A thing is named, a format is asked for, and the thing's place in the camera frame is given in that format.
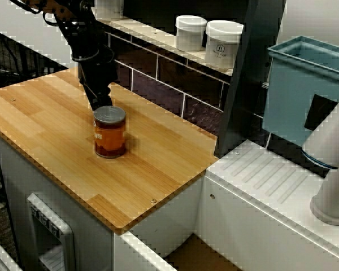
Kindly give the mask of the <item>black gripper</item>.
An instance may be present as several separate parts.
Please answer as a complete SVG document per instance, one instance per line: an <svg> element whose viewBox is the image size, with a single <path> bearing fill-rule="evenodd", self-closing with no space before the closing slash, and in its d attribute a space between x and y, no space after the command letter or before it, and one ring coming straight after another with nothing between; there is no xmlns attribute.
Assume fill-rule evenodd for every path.
<svg viewBox="0 0 339 271"><path fill-rule="evenodd" d="M118 79L114 56L100 56L79 62L79 79L93 111L112 106L109 84Z"/></svg>

